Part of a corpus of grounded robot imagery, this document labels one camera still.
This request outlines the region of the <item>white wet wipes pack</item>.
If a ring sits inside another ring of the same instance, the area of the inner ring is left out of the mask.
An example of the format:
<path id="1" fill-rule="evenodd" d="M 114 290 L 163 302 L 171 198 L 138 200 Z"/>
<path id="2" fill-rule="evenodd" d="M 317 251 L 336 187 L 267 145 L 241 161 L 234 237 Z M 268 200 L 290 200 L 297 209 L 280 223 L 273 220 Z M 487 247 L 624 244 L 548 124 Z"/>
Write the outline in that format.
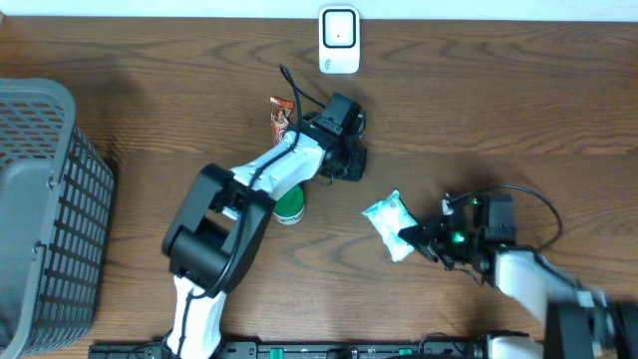
<path id="1" fill-rule="evenodd" d="M 362 214 L 366 216 L 389 250 L 394 262 L 400 262 L 410 255 L 415 249 L 399 237 L 399 232 L 408 227 L 417 225 L 417 221 L 410 215 L 401 199 L 401 193 L 394 189 L 391 194 L 380 200 Z"/>

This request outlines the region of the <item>green lid jar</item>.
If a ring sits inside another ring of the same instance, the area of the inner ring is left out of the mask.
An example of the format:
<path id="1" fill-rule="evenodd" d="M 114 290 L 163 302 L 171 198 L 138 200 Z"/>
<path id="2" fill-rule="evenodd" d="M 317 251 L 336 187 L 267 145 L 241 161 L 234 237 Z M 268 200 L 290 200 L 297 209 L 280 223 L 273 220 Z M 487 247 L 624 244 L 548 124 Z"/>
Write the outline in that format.
<path id="1" fill-rule="evenodd" d="M 303 188 L 298 184 L 277 201 L 273 215 L 279 223 L 293 225 L 302 219 L 304 211 L 305 195 Z"/>

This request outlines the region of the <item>orange chocolate bar wrapper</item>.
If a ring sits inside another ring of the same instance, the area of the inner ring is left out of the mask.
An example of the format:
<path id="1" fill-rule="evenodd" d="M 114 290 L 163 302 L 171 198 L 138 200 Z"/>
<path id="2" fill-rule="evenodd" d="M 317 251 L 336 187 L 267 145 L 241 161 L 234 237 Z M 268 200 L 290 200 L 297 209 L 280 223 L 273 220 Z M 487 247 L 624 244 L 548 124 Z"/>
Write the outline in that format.
<path id="1" fill-rule="evenodd" d="M 273 145 L 277 146 L 283 140 L 284 134 L 290 125 L 290 116 L 295 109 L 295 103 L 279 97 L 271 97 L 270 105 L 270 123 L 273 135 Z"/>

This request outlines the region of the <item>grey plastic basket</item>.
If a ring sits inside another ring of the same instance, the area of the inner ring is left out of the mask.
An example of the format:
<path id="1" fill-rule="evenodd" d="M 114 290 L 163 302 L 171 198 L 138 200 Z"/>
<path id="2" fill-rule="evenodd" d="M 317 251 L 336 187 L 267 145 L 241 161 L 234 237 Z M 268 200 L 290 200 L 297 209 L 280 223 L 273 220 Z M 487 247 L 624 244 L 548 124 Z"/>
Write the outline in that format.
<path id="1" fill-rule="evenodd" d="M 47 79 L 1 81 L 1 355 L 87 335 L 98 308 L 114 172 Z"/>

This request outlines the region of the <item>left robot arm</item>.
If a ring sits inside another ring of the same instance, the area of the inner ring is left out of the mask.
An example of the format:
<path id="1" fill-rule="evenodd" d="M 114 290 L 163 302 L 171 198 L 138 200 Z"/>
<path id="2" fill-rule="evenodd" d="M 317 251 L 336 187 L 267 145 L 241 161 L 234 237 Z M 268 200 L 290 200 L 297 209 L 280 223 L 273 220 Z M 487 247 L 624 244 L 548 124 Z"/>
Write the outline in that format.
<path id="1" fill-rule="evenodd" d="M 363 133 L 361 125 L 339 133 L 295 126 L 246 165 L 226 170 L 210 164 L 199 172 L 161 246 L 176 289 L 168 357 L 213 355 L 226 297 L 254 261 L 276 202 L 325 170 L 359 180 L 367 154 Z"/>

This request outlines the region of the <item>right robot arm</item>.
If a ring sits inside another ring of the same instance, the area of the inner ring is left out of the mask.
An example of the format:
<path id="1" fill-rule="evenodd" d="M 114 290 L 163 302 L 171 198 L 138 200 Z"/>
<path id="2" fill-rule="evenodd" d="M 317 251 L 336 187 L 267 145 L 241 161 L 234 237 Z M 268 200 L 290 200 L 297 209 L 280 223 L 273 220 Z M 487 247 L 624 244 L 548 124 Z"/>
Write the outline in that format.
<path id="1" fill-rule="evenodd" d="M 537 342 L 513 331 L 488 334 L 471 348 L 483 358 L 594 358 L 613 351 L 637 356 L 637 305 L 612 302 L 549 263 L 537 250 L 516 243 L 509 214 L 488 215 L 468 228 L 459 213 L 439 215 L 419 229 L 423 255 L 445 269 L 465 264 L 481 284 L 518 302 L 544 327 Z"/>

